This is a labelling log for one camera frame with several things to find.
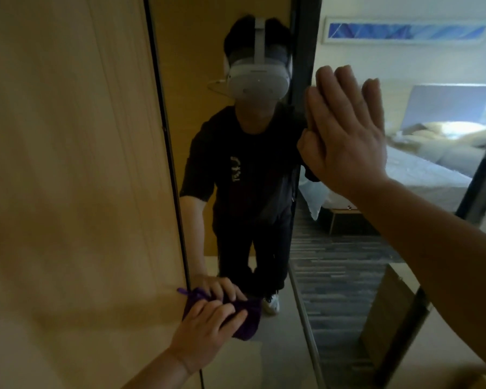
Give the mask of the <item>person's right hand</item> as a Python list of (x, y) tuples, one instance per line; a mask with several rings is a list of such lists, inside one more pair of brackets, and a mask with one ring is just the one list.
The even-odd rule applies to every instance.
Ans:
[(350, 65), (334, 75), (341, 87), (342, 123), (329, 110), (317, 85), (305, 91), (307, 129), (320, 138), (321, 171), (311, 171), (330, 190), (355, 206), (388, 183), (384, 132), (372, 123), (360, 85)]

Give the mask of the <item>person's left hand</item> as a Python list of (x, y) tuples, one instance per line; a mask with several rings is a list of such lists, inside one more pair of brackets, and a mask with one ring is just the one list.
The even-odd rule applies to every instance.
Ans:
[(240, 311), (224, 325), (212, 325), (211, 316), (220, 305), (223, 305), (221, 301), (210, 301), (198, 318), (188, 320), (186, 316), (173, 336), (169, 349), (183, 360), (192, 374), (213, 361), (247, 317), (246, 311)]

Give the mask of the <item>person's right forearm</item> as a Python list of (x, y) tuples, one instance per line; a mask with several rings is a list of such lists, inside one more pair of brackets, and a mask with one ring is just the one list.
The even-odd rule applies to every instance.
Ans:
[(342, 194), (401, 255), (441, 317), (486, 363), (486, 233), (386, 177), (352, 180)]

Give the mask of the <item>light wooden wardrobe panel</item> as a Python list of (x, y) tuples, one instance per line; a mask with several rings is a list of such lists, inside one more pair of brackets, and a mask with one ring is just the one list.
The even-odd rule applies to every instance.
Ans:
[(185, 286), (145, 0), (0, 0), (0, 389), (119, 389)]

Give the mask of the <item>purple cleaning cloth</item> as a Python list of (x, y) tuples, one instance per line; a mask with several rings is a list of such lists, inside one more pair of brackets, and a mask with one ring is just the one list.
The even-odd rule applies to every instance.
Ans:
[[(215, 295), (209, 296), (203, 289), (197, 287), (192, 290), (185, 288), (178, 288), (177, 292), (184, 295), (187, 300), (183, 310), (182, 320), (186, 318), (191, 308), (201, 300), (207, 300), (208, 302), (215, 300)], [(247, 317), (242, 325), (233, 334), (234, 339), (248, 341), (258, 331), (259, 323), (262, 316), (261, 300), (259, 298), (249, 298), (247, 300), (235, 300), (231, 301), (225, 294), (223, 298), (223, 304), (233, 304), (235, 308), (235, 314), (240, 311), (246, 311)]]

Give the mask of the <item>black-framed tall mirror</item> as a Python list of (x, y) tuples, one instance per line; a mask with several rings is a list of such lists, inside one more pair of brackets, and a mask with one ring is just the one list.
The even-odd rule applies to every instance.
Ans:
[[(247, 14), (296, 20), (297, 0), (148, 0), (162, 78), (163, 96), (181, 187), (188, 150), (201, 123), (231, 102), (208, 90), (207, 81), (222, 72), (222, 41)], [(263, 388), (300, 387), (296, 361), (307, 363), (327, 389), (376, 389), (375, 368), (361, 333), (385, 267), (402, 262), (359, 213), (336, 215), (322, 209), (314, 221), (299, 192), (292, 206), (293, 241), (290, 274), (281, 291), (283, 311), (263, 318), (256, 342), (271, 353)]]

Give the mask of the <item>person's left forearm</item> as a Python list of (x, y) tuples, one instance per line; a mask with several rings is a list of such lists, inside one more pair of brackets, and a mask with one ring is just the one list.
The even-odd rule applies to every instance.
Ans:
[(191, 375), (183, 360), (167, 349), (121, 389), (181, 389)]

